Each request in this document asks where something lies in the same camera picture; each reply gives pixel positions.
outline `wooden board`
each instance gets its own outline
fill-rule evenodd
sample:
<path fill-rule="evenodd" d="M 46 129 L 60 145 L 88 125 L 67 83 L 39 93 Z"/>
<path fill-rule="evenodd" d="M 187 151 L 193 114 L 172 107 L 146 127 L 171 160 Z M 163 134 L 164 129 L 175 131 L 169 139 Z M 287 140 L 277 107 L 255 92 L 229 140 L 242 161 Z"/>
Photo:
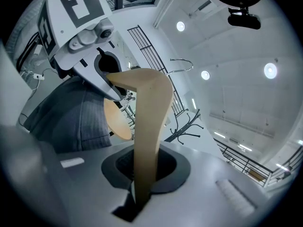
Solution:
<path fill-rule="evenodd" d="M 254 171 L 253 169 L 250 169 L 248 172 L 248 175 L 256 179 L 258 182 L 262 182 L 266 177 L 262 176 L 260 173 Z"/>
<path fill-rule="evenodd" d="M 107 78 L 115 86 L 137 92 L 134 185 L 136 205 L 142 208 L 156 181 L 160 133 L 171 109 L 172 84 L 163 73 L 145 68 L 111 73 Z"/>
<path fill-rule="evenodd" d="M 125 116 L 113 101 L 106 98 L 104 99 L 104 113 L 108 127 L 117 137 L 123 140 L 132 138 L 131 128 Z"/>

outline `black ceiling fixture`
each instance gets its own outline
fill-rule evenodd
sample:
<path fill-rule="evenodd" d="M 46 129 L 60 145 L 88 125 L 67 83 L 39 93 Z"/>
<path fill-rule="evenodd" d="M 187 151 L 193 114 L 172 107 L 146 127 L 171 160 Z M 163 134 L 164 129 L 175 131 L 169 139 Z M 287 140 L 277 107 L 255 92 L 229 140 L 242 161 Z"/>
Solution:
<path fill-rule="evenodd" d="M 260 29 L 261 21 L 257 15 L 250 14 L 248 8 L 255 5 L 260 0 L 220 0 L 221 2 L 239 7 L 239 9 L 231 9 L 228 11 L 230 16 L 228 17 L 228 23 L 232 26 L 241 26 L 252 29 Z"/>

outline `fluorescent light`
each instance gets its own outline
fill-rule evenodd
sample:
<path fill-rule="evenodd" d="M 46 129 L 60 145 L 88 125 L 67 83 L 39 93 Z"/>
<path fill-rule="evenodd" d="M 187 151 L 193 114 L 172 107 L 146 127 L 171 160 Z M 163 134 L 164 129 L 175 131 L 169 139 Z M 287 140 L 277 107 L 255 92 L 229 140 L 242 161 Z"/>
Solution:
<path fill-rule="evenodd" d="M 182 32 L 185 29 L 185 24 L 182 21 L 177 23 L 177 30 Z"/>
<path fill-rule="evenodd" d="M 264 67 L 264 73 L 268 79 L 275 78 L 276 74 L 277 74 L 277 69 L 276 69 L 275 64 L 273 64 L 273 63 L 266 64 L 266 66 Z"/>
<path fill-rule="evenodd" d="M 201 72 L 201 77 L 204 79 L 204 80 L 208 80 L 210 78 L 210 74 L 208 71 L 204 70 Z"/>
<path fill-rule="evenodd" d="M 216 135 L 219 135 L 220 137 L 222 137 L 222 138 L 226 138 L 224 135 L 221 135 L 221 134 L 219 134 L 219 133 L 217 133 L 217 132 L 214 132 Z"/>
<path fill-rule="evenodd" d="M 249 149 L 248 147 L 246 147 L 246 146 L 244 146 L 244 145 L 241 145 L 241 144 L 240 144 L 239 146 L 243 147 L 243 148 L 246 149 L 246 150 L 252 151 L 252 149 Z"/>
<path fill-rule="evenodd" d="M 283 169 L 284 171 L 289 171 L 286 167 L 281 166 L 280 164 L 276 164 L 276 166 L 278 166 L 279 168 Z"/>
<path fill-rule="evenodd" d="M 197 109 L 196 104 L 195 104 L 195 101 L 194 101 L 193 98 L 191 99 L 191 101 L 193 101 L 193 106 L 194 106 L 194 108 Z"/>

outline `round ceiling light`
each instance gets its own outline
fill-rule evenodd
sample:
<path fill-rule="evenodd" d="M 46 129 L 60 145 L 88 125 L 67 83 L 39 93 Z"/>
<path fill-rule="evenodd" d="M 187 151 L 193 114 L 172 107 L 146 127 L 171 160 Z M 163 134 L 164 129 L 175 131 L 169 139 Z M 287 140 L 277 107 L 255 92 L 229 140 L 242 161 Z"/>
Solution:
<path fill-rule="evenodd" d="M 266 64 L 266 66 L 264 67 L 264 73 L 265 76 L 269 79 L 275 78 L 277 74 L 276 66 L 273 63 Z"/>
<path fill-rule="evenodd" d="M 185 29 L 185 24 L 181 21 L 177 23 L 177 30 L 182 32 Z"/>
<path fill-rule="evenodd" d="M 210 78 L 210 74 L 208 71 L 204 70 L 201 72 L 201 77 L 204 79 L 204 80 L 208 80 Z"/>

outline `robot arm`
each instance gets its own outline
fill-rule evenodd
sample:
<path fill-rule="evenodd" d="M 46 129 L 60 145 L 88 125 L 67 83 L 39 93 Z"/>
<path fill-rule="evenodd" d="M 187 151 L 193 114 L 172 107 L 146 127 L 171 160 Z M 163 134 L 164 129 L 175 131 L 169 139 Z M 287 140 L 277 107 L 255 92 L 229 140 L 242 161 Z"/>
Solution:
<path fill-rule="evenodd" d="M 124 61 L 108 43 L 114 31 L 111 15 L 106 0 L 44 0 L 37 25 L 48 59 L 61 78 L 78 75 L 108 99 L 120 101 L 119 90 L 104 73 L 121 71 Z M 102 69 L 105 62 L 110 69 Z"/>

